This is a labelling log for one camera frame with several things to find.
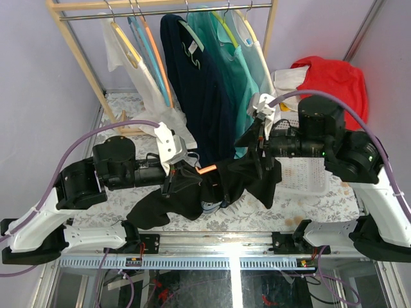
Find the black t shirt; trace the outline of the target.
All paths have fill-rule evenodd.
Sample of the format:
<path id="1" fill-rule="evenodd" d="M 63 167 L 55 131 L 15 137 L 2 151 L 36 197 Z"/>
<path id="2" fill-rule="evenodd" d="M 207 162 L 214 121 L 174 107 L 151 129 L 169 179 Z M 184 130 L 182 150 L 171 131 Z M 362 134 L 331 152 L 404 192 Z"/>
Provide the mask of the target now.
<path id="1" fill-rule="evenodd" d="M 259 200 L 266 209 L 271 209 L 274 202 L 275 187 L 281 181 L 279 167 L 265 169 L 265 158 L 261 159 L 263 177 L 256 180 L 229 170 L 234 160 L 218 163 L 217 170 L 205 176 L 201 186 L 187 187 L 166 198 L 158 189 L 139 200 L 127 214 L 126 220 L 134 227 L 149 230 L 170 222 L 169 213 L 185 217 L 191 221 L 201 214 L 228 207 L 248 191 Z"/>

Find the orange hanger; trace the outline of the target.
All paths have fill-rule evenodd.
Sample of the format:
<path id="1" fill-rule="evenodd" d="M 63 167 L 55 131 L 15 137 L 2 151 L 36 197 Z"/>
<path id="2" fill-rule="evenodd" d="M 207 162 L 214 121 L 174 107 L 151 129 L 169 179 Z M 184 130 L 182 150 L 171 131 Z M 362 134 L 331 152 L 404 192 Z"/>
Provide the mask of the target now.
<path id="1" fill-rule="evenodd" d="M 159 66 L 159 71 L 160 71 L 160 74 L 161 74 L 161 78 L 162 78 L 162 81 L 163 81 L 164 86 L 165 86 L 165 89 L 166 89 L 166 94 L 167 94 L 167 98 L 168 98 L 168 106 L 169 106 L 170 108 L 173 108 L 173 107 L 174 107 L 174 103 L 173 103 L 173 98 L 172 98 L 172 95 L 171 95 L 170 84 L 169 84 L 169 81 L 168 81 L 168 78 L 167 78 L 167 75 L 166 75 L 166 72 L 165 72 L 165 69 L 164 69 L 164 66 L 163 66 L 163 62 L 162 62 L 162 60 L 161 60 L 161 56 L 160 56 L 160 54 L 159 54 L 159 50 L 158 50 L 157 44 L 155 43 L 155 40 L 154 40 L 153 35 L 152 35 L 152 32 L 151 32 L 151 30 L 150 30 L 150 28 L 149 28 L 149 26 L 148 26 L 148 23 L 147 23 L 144 15 L 143 15 L 143 13 L 142 13 L 142 11 L 141 11 L 141 8 L 140 8 L 140 6 L 139 6 L 138 0 L 135 0 L 135 2 L 136 2 L 136 5 L 137 5 L 137 7 L 138 7 L 138 9 L 139 9 L 140 20 L 141 20 L 141 22 L 143 23 L 143 26 L 144 26 L 144 28 L 145 28 L 145 30 L 146 30 L 146 33 L 147 33 L 147 35 L 148 35 L 148 39 L 149 39 L 149 41 L 150 41 L 150 43 L 151 43 L 151 46 L 152 46 L 152 48 L 153 48 L 153 53 L 154 53 L 155 59 L 156 59 L 156 61 L 157 61 L 157 65 Z"/>
<path id="2" fill-rule="evenodd" d="M 217 170 L 216 164 L 201 167 L 200 155 L 194 151 L 189 151 L 184 158 L 185 162 L 188 163 L 188 180 L 186 187 L 201 186 L 206 179 L 206 175 Z"/>

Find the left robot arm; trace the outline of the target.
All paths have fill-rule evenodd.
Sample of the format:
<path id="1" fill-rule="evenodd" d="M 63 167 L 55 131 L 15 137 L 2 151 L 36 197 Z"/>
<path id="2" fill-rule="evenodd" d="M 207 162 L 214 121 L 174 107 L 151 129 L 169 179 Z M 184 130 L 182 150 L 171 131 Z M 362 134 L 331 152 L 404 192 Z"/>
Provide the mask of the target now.
<path id="1" fill-rule="evenodd" d="M 108 249 L 135 253 L 141 238 L 129 221 L 105 228 L 75 228 L 68 220 L 107 201 L 107 191 L 161 186 L 169 196 L 201 181 L 196 169 L 174 160 L 165 173 L 158 154 L 136 159 L 136 147 L 126 137 L 111 137 L 92 149 L 92 156 L 64 168 L 57 176 L 41 209 L 15 231 L 24 218 L 3 219 L 1 234 L 8 243 L 1 252 L 3 264 L 36 266 L 67 252 Z"/>

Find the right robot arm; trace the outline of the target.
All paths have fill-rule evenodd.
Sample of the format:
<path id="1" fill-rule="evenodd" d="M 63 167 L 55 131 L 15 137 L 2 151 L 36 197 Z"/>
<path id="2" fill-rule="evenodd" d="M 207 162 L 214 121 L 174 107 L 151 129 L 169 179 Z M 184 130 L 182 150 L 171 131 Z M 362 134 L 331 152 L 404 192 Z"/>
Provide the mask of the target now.
<path id="1" fill-rule="evenodd" d="M 410 208 L 370 129 L 347 129 L 344 115 L 351 109 L 321 91 L 309 91 L 300 101 L 298 127 L 279 129 L 268 119 L 271 106 L 267 99 L 259 101 L 256 120 L 238 141 L 248 152 L 229 170 L 251 177 L 256 197 L 271 199 L 281 158 L 321 158 L 326 171 L 347 183 L 366 209 L 366 215 L 344 223 L 305 219 L 292 235 L 279 237 L 277 251 L 352 248 L 375 261 L 410 262 Z"/>

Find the navy hanging t shirt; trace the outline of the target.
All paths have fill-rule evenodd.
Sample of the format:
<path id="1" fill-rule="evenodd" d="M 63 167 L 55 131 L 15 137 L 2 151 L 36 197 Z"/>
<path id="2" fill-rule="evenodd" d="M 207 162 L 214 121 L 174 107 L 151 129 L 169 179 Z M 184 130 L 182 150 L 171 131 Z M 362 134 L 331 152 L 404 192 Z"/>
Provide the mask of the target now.
<path id="1" fill-rule="evenodd" d="M 197 142 L 200 164 L 214 164 L 235 155 L 232 104 L 220 70 L 174 14 L 161 19 L 160 35 L 168 79 Z"/>

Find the pale blue hanging t shirt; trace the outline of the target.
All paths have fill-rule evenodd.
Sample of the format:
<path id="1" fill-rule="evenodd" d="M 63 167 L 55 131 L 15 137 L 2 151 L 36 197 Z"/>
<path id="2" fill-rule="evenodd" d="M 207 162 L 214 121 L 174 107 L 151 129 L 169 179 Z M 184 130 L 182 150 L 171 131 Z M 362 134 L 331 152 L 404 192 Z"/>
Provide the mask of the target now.
<path id="1" fill-rule="evenodd" d="M 269 94 L 276 98 L 277 94 L 261 44 L 250 23 L 239 10 L 229 10 L 225 15 L 225 20 L 237 43 L 241 46 L 250 75 L 259 87 L 259 93 Z"/>

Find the teal hanging t shirt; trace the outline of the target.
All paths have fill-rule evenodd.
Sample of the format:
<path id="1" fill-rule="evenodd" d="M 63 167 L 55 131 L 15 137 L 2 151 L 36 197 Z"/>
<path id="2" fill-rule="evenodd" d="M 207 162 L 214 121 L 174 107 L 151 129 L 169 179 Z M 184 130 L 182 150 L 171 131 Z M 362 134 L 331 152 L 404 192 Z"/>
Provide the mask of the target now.
<path id="1" fill-rule="evenodd" d="M 259 92 L 256 82 L 250 75 L 241 46 L 234 48 L 223 27 L 211 12 L 189 13 L 188 24 L 220 69 L 227 94 L 234 104 L 235 138 L 239 139 L 253 122 L 247 114 L 247 107 L 252 95 Z"/>

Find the pale yellow hanger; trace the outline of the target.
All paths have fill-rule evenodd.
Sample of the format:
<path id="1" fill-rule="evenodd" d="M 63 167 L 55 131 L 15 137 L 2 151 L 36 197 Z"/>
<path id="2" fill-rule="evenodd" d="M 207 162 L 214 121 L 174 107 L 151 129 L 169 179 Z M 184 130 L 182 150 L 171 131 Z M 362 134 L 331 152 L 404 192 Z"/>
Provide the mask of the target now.
<path id="1" fill-rule="evenodd" d="M 125 56 L 128 58 L 128 61 L 131 63 L 132 67 L 137 69 L 139 62 L 141 61 L 141 57 L 139 53 L 136 51 L 135 47 L 129 41 L 128 37 L 125 35 L 123 30 L 115 22 L 115 16 L 114 12 L 112 11 L 111 5 L 109 5 L 108 1 L 105 1 L 105 3 L 112 12 L 112 22 L 110 23 L 110 26 L 114 30 L 114 35 L 117 39 L 119 39 L 119 45 L 122 48 Z"/>

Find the mint green hanger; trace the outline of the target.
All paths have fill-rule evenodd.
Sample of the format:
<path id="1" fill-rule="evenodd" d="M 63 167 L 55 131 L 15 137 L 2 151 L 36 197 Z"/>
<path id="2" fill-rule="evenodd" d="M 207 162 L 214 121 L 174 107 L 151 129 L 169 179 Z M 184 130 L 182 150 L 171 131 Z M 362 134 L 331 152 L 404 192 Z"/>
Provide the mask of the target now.
<path id="1" fill-rule="evenodd" d="M 188 1 L 185 1 L 186 4 L 186 19 L 188 19 L 188 13 L 189 13 L 189 7 L 188 7 Z M 199 37 L 197 36 L 197 34 L 193 31 L 193 29 L 189 26 L 189 24 L 187 23 L 187 21 L 185 20 L 180 20 L 179 23 L 187 30 L 187 32 L 191 35 L 191 37 L 193 38 L 193 41 L 197 44 L 198 48 L 201 50 L 201 52 L 204 51 L 204 45 L 203 43 L 201 43 Z"/>

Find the blue hanger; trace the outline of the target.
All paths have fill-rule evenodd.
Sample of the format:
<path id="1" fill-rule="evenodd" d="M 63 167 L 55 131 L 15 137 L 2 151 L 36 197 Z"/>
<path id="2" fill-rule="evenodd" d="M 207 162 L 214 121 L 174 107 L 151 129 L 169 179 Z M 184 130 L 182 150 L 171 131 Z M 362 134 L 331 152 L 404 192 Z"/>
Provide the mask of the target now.
<path id="1" fill-rule="evenodd" d="M 151 43 L 148 39 L 148 35 L 146 33 L 146 30 L 143 26 L 143 23 L 140 20 L 140 13 L 139 9 L 136 5 L 135 1 L 129 1 L 131 10 L 132 10 L 132 17 L 128 17 L 128 24 L 130 26 L 130 29 L 132 30 L 132 34 L 137 42 L 137 45 L 139 49 L 143 52 L 144 58 L 147 56 L 148 57 L 148 67 L 151 69 L 151 73 L 154 73 L 155 75 L 155 81 L 157 86 L 160 89 L 160 92 L 162 93 L 164 97 L 164 101 L 166 105 L 168 106 L 168 98 L 166 94 L 166 89 L 164 86 L 164 83 L 161 78 L 161 74 L 159 71 L 159 66 L 157 65 L 157 61 L 155 59 L 154 53 L 153 53 L 153 48 L 151 46 Z"/>

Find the white plastic laundry basket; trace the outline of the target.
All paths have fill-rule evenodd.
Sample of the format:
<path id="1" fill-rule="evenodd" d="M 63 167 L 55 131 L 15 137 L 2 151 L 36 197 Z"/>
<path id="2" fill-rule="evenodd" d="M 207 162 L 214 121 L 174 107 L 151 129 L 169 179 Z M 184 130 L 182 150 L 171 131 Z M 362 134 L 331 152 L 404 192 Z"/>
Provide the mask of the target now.
<path id="1" fill-rule="evenodd" d="M 281 181 L 277 189 L 284 193 L 305 196 L 323 196 L 329 191 L 329 173 L 324 167 L 324 157 L 317 142 L 310 142 L 299 128 L 295 112 L 281 114 L 276 130 L 287 130 L 286 138 L 289 157 L 275 158 L 274 167 L 281 169 Z"/>

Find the white crumpled cloth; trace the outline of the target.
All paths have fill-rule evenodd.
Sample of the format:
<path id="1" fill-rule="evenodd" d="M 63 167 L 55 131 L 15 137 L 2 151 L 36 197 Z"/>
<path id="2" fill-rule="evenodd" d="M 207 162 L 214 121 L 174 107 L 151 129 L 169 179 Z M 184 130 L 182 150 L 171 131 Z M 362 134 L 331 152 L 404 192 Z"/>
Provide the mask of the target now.
<path id="1" fill-rule="evenodd" d="M 289 92 L 294 92 L 305 81 L 309 66 L 304 65 L 294 69 L 277 70 L 271 74 L 274 84 L 275 94 L 282 96 Z"/>

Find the red cloth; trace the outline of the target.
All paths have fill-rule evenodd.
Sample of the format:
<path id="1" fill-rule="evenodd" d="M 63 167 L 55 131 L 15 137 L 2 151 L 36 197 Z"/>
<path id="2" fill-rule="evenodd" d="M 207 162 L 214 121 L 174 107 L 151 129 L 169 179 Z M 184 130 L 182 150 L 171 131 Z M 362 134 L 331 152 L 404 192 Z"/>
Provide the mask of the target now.
<path id="1" fill-rule="evenodd" d="M 341 60 L 308 56 L 291 65 L 291 69 L 307 68 L 298 90 L 320 90 L 341 99 L 364 121 L 368 121 L 369 102 L 361 69 Z"/>

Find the wooden clothes rack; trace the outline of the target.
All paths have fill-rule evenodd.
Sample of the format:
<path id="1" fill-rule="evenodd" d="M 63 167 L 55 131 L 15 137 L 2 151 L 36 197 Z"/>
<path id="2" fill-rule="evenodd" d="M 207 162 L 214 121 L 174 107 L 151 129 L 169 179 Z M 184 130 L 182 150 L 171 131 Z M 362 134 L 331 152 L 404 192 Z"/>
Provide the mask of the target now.
<path id="1" fill-rule="evenodd" d="M 163 0 L 163 1 L 156 1 L 156 0 L 149 0 L 149 1 L 136 1 L 136 5 L 140 5 L 142 7 L 154 7 L 154 6 L 178 6 L 178 5 L 186 5 L 186 9 L 175 9 L 175 10 L 156 10 L 156 11 L 144 11 L 141 15 L 165 15 L 167 13 L 184 13 L 184 12 L 199 12 L 201 9 L 199 8 L 191 8 L 190 4 L 198 4 L 198 1 L 178 1 L 178 0 Z M 96 73 L 93 70 L 92 65 L 90 64 L 89 60 L 86 58 L 86 54 L 84 53 L 76 35 L 73 31 L 70 22 L 71 21 L 79 21 L 79 20 L 94 20 L 100 19 L 100 15 L 79 15 L 79 16 L 65 16 L 64 13 L 66 11 L 86 11 L 86 10 L 97 10 L 97 9 L 113 9 L 113 8 L 126 8 L 127 6 L 133 7 L 135 6 L 130 1 L 93 1 L 93 2 L 77 2 L 77 3 L 59 3 L 58 1 L 46 1 L 46 8 L 49 11 L 50 16 L 53 18 L 54 22 L 56 23 L 58 29 L 60 30 L 65 42 L 67 43 L 68 47 L 70 48 L 72 54 L 74 55 L 80 69 L 83 71 L 87 81 L 89 82 L 90 86 L 92 87 L 95 95 L 97 96 L 100 105 L 103 107 L 103 111 L 109 117 L 112 124 L 118 123 L 119 119 L 113 114 L 107 100 L 105 98 L 105 89 L 100 83 L 99 78 L 97 77 Z M 205 11 L 225 11 L 228 12 L 229 10 L 242 10 L 242 9 L 260 9 L 260 8 L 268 8 L 268 18 L 267 24 L 265 29 L 265 36 L 263 42 L 263 54 L 266 55 L 268 53 L 268 48 L 270 47 L 272 30 L 274 27 L 274 19 L 275 14 L 277 11 L 278 2 L 275 0 L 271 0 L 269 3 L 265 4 L 250 4 L 250 5 L 231 5 L 228 4 L 227 6 L 221 7 L 208 7 L 204 8 Z"/>

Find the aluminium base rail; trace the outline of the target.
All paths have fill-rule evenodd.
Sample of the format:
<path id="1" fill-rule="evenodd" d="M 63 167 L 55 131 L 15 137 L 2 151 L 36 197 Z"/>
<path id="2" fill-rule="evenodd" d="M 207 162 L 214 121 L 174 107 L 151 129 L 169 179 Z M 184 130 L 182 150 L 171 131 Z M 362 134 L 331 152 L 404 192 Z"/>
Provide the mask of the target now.
<path id="1" fill-rule="evenodd" d="M 57 260 L 61 268 L 117 270 L 285 270 L 314 269 L 319 248 L 280 254 L 282 244 L 270 232 L 161 232 L 159 240 L 146 244 L 155 253 L 105 255 L 71 252 Z"/>

